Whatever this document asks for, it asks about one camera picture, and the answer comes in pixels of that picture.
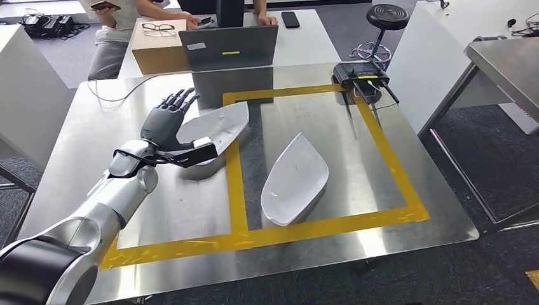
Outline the person's left hand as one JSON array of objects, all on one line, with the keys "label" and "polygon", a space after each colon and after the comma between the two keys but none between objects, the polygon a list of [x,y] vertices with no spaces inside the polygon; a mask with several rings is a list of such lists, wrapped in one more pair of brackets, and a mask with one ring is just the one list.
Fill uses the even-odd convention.
[{"label": "person's left hand", "polygon": [[179,12],[177,15],[178,19],[183,19],[186,21],[186,27],[188,30],[196,29],[200,22],[200,19],[198,17],[193,16],[192,14],[185,11]]}]

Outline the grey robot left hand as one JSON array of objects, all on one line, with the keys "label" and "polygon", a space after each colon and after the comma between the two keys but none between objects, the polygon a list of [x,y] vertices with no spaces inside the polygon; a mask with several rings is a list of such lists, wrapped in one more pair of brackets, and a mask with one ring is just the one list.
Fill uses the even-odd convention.
[{"label": "grey robot left hand", "polygon": [[193,141],[180,143],[177,133],[191,104],[200,97],[194,88],[181,89],[165,97],[148,114],[140,137],[153,143],[159,151],[185,151],[194,147]]}]

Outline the person's right hand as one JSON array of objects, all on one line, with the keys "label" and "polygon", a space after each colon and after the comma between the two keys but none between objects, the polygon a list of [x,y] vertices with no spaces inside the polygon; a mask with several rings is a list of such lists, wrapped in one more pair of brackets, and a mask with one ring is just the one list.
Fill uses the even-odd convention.
[{"label": "person's right hand", "polygon": [[108,4],[105,5],[105,6],[98,6],[98,7],[93,7],[92,8],[92,11],[99,17],[99,18],[104,18],[104,17],[111,17],[112,13],[114,13],[115,11],[118,11],[120,10],[121,8],[119,6],[109,6]]}]

